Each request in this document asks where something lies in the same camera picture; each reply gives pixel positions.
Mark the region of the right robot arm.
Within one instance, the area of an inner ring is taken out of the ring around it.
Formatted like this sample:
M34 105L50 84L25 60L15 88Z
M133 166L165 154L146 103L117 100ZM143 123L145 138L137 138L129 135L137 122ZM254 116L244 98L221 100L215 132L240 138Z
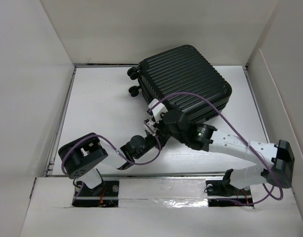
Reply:
M166 133L193 150L225 154L253 163L247 168L226 171L220 188L227 194L262 183L283 189L292 186L295 156L285 140L277 144L244 142L239 136L214 126L191 122L179 111L166 112L160 125Z

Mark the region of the black hard-shell suitcase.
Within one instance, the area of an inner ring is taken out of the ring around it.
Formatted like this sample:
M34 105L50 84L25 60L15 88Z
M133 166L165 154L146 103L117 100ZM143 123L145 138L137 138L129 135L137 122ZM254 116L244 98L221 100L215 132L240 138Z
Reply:
M192 45L182 45L153 55L127 71L137 87L130 87L135 97L139 92L147 103L153 99L170 98L163 104L167 109L179 108L191 122L206 122L218 114L199 95L219 111L227 105L232 94L231 85Z

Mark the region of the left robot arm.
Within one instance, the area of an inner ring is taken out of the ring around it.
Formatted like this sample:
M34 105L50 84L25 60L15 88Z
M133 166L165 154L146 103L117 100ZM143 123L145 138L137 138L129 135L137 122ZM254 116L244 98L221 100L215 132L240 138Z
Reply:
M116 148L107 138L96 133L89 133L58 150L62 172L74 180L79 192L87 190L93 196L100 195L105 188L105 181L96 166L100 163L110 165L117 170L127 170L136 165L150 164L150 161L138 163L137 160L157 148L156 158L162 149L161 140L156 135L133 136L121 148Z

